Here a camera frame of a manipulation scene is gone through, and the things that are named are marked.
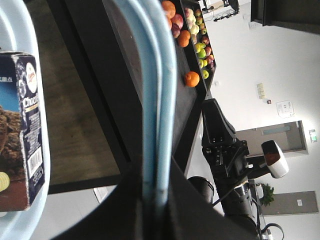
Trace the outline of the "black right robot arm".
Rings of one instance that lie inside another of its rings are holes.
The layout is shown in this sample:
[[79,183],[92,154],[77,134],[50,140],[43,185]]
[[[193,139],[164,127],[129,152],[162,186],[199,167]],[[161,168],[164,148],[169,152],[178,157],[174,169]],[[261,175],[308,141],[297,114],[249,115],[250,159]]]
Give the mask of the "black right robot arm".
[[203,134],[202,154],[206,159],[225,217],[261,239],[261,232],[252,211],[254,199],[248,176],[253,172],[246,156],[247,142],[236,137],[236,130],[224,116],[216,99],[207,99],[201,106]]

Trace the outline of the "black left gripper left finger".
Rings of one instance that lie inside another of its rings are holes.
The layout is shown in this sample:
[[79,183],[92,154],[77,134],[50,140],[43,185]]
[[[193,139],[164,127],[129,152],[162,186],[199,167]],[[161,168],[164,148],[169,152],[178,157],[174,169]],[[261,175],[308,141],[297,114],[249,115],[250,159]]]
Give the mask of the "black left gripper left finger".
[[54,240],[146,240],[142,206],[143,162],[133,162],[111,194]]

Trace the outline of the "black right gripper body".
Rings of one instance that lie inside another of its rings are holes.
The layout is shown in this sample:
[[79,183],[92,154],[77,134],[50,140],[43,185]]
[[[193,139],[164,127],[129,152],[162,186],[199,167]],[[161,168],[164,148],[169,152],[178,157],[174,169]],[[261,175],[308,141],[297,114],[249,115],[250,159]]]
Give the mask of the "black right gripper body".
[[250,169],[246,156],[247,142],[236,137],[236,130],[223,114],[216,99],[202,103],[202,153],[209,164],[215,182],[243,182]]

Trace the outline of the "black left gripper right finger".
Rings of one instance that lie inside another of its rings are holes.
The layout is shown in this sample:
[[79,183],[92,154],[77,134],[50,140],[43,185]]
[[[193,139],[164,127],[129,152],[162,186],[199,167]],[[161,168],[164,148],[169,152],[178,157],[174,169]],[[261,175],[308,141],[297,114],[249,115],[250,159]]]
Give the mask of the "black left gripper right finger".
[[163,227],[165,240],[256,240],[256,234],[223,217],[170,161],[168,202]]

